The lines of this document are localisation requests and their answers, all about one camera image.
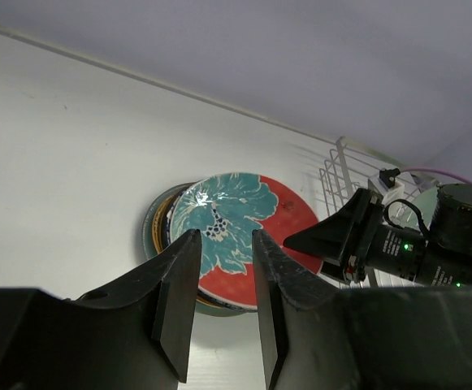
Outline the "red teal flower plate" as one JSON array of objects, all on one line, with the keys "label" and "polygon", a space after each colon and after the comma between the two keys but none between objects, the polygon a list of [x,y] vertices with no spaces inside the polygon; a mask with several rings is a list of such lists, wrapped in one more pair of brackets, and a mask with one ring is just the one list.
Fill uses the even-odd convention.
[{"label": "red teal flower plate", "polygon": [[254,312],[253,231],[263,229],[282,245],[317,222],[311,207],[285,184],[233,172],[192,184],[176,204],[170,234],[174,241],[189,229],[201,233],[198,292],[221,306]]}]

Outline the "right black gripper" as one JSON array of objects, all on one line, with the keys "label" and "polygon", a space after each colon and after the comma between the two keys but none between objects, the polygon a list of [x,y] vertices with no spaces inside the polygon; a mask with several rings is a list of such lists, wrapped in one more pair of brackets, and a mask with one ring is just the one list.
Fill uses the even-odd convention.
[{"label": "right black gripper", "polygon": [[[413,211],[418,227],[394,223],[389,209],[400,203]],[[339,283],[362,282],[366,269],[416,282],[427,247],[427,226],[421,211],[405,199],[383,205],[377,194],[360,188],[334,214],[284,239],[284,248],[324,261],[320,273]]]}]

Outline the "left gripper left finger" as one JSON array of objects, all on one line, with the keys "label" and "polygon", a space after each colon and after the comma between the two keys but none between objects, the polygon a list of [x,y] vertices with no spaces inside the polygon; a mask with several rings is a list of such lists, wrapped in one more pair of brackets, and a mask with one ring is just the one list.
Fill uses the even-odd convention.
[{"label": "left gripper left finger", "polygon": [[190,229],[162,253],[78,300],[97,384],[178,384],[188,360],[201,263]]}]

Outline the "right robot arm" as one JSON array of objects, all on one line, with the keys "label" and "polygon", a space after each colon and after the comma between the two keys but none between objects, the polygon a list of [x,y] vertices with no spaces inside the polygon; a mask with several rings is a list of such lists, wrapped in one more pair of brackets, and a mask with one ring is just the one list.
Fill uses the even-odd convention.
[{"label": "right robot arm", "polygon": [[394,223],[389,207],[366,188],[336,213],[288,236],[284,247],[321,258],[321,272],[342,284],[358,284],[369,269],[426,286],[472,284],[472,184],[438,188],[429,224],[410,201],[401,200],[418,228]]}]

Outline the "brown speckled plate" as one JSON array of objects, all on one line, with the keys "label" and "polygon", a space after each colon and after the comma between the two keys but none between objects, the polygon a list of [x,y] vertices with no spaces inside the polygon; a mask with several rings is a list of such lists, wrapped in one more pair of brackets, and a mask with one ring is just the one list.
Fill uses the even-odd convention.
[{"label": "brown speckled plate", "polygon": [[190,183],[179,184],[169,188],[163,193],[159,194],[155,200],[149,206],[145,218],[142,224],[141,239],[142,246],[147,260],[160,254],[158,247],[159,240],[159,222],[162,216],[162,211],[165,208],[167,202],[173,197],[180,189],[185,185],[188,187]]}]

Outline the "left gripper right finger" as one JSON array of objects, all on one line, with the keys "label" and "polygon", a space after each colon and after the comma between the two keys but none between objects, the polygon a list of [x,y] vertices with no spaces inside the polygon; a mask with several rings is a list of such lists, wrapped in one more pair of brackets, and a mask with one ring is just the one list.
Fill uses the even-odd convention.
[{"label": "left gripper right finger", "polygon": [[264,230],[252,235],[258,325],[267,389],[321,389],[335,346],[337,289],[289,257]]}]

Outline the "blue floral plate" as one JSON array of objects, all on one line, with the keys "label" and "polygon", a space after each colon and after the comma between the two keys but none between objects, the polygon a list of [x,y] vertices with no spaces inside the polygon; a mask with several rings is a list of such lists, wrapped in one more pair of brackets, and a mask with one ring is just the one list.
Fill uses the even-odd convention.
[{"label": "blue floral plate", "polygon": [[[176,200],[175,205],[172,210],[172,215],[174,213],[175,207],[181,196],[184,194],[184,192],[188,189],[188,186],[185,185],[183,188],[181,188],[177,193],[180,195],[180,197]],[[237,312],[234,310],[230,310],[228,308],[225,308],[220,305],[216,305],[210,301],[207,301],[205,298],[201,297],[199,294],[197,294],[196,297],[196,309],[199,313],[205,314],[205,315],[210,315],[214,317],[233,317],[237,315]]]}]

